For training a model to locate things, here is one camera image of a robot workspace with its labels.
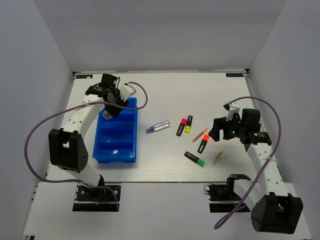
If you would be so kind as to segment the pink cap crayon tube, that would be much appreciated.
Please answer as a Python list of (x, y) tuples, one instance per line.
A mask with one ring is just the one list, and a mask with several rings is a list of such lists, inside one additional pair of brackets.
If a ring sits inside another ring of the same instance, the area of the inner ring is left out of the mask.
[(103, 116), (103, 118), (104, 118), (106, 121), (109, 121), (109, 120), (111, 120), (111, 119), (113, 118), (113, 116), (112, 116), (109, 112), (107, 112), (107, 111), (104, 111), (104, 112), (102, 113), (102, 116)]

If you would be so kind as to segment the clear spray bottle blue cap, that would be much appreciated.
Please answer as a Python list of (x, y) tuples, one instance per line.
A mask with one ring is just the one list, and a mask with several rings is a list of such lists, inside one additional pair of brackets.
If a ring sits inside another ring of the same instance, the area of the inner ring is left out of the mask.
[(154, 133), (154, 132), (158, 132), (158, 131), (161, 131), (161, 130), (164, 130), (164, 129), (167, 129), (170, 127), (170, 122), (169, 120), (164, 120), (162, 122), (159, 122), (159, 123), (156, 123), (154, 125), (152, 125), (151, 127), (147, 128), (145, 130), (145, 132), (147, 134), (150, 134), (150, 133)]

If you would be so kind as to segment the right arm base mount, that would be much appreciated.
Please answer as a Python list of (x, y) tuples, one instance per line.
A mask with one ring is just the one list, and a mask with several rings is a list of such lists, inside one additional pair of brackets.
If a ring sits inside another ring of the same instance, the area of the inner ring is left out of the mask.
[(208, 195), (210, 213), (230, 213), (240, 202), (241, 197), (226, 184), (208, 183), (203, 187)]

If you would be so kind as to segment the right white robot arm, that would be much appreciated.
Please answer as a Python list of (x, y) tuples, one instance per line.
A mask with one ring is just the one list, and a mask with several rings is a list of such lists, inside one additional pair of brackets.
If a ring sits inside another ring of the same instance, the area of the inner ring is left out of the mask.
[(227, 116), (215, 118), (208, 135), (220, 139), (238, 138), (252, 161), (256, 177), (230, 174), (225, 184), (208, 184), (203, 189), (212, 202), (238, 201), (233, 212), (248, 208), (255, 231), (292, 235), (303, 211), (301, 198), (293, 196), (281, 177), (272, 155), (272, 142), (260, 130), (260, 111), (244, 108), (231, 110)]

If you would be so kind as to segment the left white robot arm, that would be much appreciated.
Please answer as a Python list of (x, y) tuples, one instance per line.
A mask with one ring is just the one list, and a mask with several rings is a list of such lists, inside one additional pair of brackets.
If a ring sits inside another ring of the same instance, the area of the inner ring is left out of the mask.
[(102, 110), (106, 110), (108, 120), (115, 118), (128, 106), (128, 98), (136, 93), (128, 83), (118, 87), (118, 79), (104, 73), (101, 82), (85, 91), (83, 106), (60, 129), (52, 129), (48, 135), (50, 163), (90, 185), (88, 193), (96, 200), (105, 196), (106, 187), (102, 183), (102, 176), (88, 164), (89, 155), (84, 138)]

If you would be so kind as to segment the pink cap black highlighter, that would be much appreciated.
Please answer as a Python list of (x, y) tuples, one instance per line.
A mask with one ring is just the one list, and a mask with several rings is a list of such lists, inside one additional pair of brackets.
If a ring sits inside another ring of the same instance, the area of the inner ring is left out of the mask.
[(176, 136), (180, 137), (182, 135), (182, 132), (186, 126), (186, 123), (187, 123), (187, 119), (183, 118), (179, 124), (178, 129), (177, 129)]

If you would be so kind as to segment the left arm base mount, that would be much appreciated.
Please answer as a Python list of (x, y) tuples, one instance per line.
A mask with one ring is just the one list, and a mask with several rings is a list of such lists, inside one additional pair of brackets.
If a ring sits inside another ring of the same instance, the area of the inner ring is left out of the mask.
[(114, 195), (108, 189), (93, 189), (78, 185), (73, 212), (117, 212)]

